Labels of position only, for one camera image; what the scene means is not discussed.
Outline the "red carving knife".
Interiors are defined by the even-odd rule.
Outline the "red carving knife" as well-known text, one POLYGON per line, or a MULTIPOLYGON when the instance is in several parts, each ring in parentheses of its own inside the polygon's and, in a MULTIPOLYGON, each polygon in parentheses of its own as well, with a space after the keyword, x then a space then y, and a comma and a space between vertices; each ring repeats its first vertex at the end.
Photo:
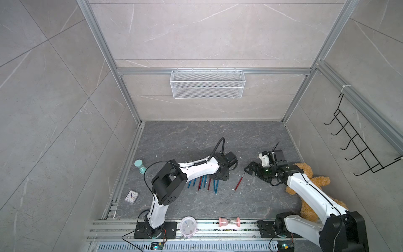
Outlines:
POLYGON ((201 176, 200 180, 199 180, 198 191, 200 190, 200 188, 202 186, 203 180, 204 180, 204 178, 203 178, 203 176, 201 176))
POLYGON ((240 186, 240 184, 241 184, 241 182, 242 182, 243 177, 244 177, 245 174, 246 174, 246 172, 244 172, 244 173, 242 174, 242 176, 240 177, 240 179, 239 179, 237 185, 236 185, 235 188, 234 188, 234 191, 237 191, 237 189, 239 188, 239 186, 240 186))
POLYGON ((207 189, 208 191, 210 190, 210 187, 211 187, 211 181, 212 181, 212 179, 210 178, 209 182, 208 182, 208 189, 207 189))

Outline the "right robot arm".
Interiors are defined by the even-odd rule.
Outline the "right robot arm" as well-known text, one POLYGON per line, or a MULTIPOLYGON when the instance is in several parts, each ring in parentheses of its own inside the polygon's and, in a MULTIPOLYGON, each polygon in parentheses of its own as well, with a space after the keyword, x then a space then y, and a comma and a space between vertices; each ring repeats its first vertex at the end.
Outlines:
POLYGON ((364 217, 327 196, 315 184, 324 180, 323 177, 312 177, 305 163, 290 165, 282 150, 264 151, 259 154, 259 159, 260 163, 251 162, 244 171, 266 183, 272 184, 276 180, 277 184, 286 185, 317 215, 316 219, 308 218, 305 209, 300 214, 277 214, 273 225, 275 235, 297 234, 324 252, 369 251, 364 217))

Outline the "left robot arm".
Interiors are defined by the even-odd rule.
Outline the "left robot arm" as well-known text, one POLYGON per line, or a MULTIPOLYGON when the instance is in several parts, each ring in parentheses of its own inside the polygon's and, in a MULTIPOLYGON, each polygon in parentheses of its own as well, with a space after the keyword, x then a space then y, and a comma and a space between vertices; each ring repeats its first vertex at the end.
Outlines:
POLYGON ((164 224, 169 205, 179 198, 187 182, 205 175, 212 180, 226 181, 237 162, 232 152, 217 152, 188 163, 177 163, 175 160, 166 162, 152 179, 153 201, 147 217, 149 226, 155 230, 164 224))

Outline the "pink hourglass timer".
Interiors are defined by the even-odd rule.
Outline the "pink hourglass timer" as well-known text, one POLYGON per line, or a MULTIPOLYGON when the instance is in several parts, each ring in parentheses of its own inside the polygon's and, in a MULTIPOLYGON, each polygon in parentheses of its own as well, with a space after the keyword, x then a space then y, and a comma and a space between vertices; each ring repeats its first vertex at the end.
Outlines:
POLYGON ((219 227, 240 228, 241 220, 240 217, 219 217, 218 225, 219 227))

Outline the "teal hourglass timer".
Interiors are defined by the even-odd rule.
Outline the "teal hourglass timer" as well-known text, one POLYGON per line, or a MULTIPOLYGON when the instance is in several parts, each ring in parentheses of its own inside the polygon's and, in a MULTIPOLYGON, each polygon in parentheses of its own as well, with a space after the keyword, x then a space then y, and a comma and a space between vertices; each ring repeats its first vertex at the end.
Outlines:
POLYGON ((135 167, 137 167, 139 169, 139 172, 141 174, 144 174, 147 170, 147 167, 144 165, 143 161, 140 159, 135 160, 134 165, 135 165, 135 167))

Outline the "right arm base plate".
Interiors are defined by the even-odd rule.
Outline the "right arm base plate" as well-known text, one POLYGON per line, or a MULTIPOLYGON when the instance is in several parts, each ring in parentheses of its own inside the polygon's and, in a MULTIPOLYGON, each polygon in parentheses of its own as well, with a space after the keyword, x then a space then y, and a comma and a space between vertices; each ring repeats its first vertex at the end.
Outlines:
POLYGON ((289 232, 278 234, 275 230, 275 221, 258 220, 256 224, 261 238, 302 238, 297 234, 291 235, 289 232))

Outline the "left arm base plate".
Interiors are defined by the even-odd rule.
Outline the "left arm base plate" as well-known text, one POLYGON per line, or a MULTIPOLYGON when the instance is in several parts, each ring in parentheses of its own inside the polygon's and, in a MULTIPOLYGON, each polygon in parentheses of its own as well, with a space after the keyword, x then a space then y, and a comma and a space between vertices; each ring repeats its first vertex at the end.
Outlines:
POLYGON ((177 232, 177 222, 164 222, 164 224, 153 229, 148 222, 139 222, 135 231, 134 239, 167 238, 174 239, 177 232))

